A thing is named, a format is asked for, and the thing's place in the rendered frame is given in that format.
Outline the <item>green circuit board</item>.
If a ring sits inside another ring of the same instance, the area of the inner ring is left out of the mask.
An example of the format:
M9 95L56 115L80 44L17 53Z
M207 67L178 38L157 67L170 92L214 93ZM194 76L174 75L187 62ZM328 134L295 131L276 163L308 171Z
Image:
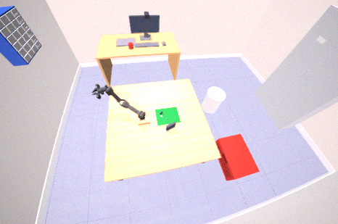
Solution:
M163 111L163 114L160 114ZM177 107L156 109L157 126L168 125L171 123L180 123Z

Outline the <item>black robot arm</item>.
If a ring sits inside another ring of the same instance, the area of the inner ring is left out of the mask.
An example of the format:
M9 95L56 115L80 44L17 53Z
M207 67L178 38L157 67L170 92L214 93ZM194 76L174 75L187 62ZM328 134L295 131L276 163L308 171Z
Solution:
M125 107L125 108L129 108L132 112L136 113L138 115L137 118L140 119L140 121L145 120L145 112L142 111L138 111L137 109L133 108L128 101L126 101L125 99L121 99L119 98L113 91L112 86L107 86L106 84L102 87L102 90L105 91L107 93L108 96L111 96L117 100L118 103L120 103L121 101L124 101L122 103L122 105L120 104L120 106Z

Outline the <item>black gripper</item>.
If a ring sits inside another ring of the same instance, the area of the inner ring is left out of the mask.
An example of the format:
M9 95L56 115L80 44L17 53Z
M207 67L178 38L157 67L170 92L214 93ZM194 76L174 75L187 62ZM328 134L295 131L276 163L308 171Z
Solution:
M93 93L92 95L96 95L96 97L98 99L101 99L102 96L100 95L100 93L103 92L102 87L100 88L100 85L98 85L98 84L95 84L95 86L97 86L97 87L95 87L94 90L92 91L92 93ZM95 91L97 91L97 93Z

